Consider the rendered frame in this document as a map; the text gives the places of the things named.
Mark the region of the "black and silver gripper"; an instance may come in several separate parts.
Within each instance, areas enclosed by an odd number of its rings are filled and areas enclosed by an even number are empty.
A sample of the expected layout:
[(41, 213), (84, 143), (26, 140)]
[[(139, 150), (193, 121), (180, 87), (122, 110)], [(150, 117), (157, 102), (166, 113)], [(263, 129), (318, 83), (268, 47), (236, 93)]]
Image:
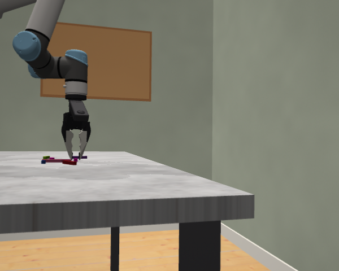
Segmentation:
[[(86, 100), (86, 95), (80, 95), (80, 94), (66, 94), (65, 99), (70, 100)], [(70, 113), (69, 113), (70, 112)], [(71, 111), (69, 109), (69, 112), (63, 114), (63, 125), (62, 125), (62, 136), (64, 138), (65, 146), (68, 152), (68, 155), (70, 159), (72, 160), (73, 152), (72, 152), (72, 138), (73, 133), (71, 130), (78, 129), (80, 130), (79, 138), (80, 138), (80, 152), (79, 152), (79, 160), (82, 158), (82, 155), (85, 151), (87, 142), (90, 137), (91, 128), (90, 128), (90, 122), (87, 121), (74, 121)]]

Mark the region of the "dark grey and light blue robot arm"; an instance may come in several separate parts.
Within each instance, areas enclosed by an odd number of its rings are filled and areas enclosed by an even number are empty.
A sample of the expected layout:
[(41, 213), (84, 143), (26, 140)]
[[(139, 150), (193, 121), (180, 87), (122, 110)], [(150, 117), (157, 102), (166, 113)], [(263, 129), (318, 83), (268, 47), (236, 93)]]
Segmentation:
[[(47, 47), (65, 0), (0, 0), (3, 13), (36, 3), (25, 31), (12, 42), (16, 53), (28, 63), (34, 78), (65, 78), (65, 94), (88, 94), (88, 56), (81, 50), (67, 50), (65, 56), (52, 56)], [(88, 121), (83, 101), (70, 100), (74, 121)]]

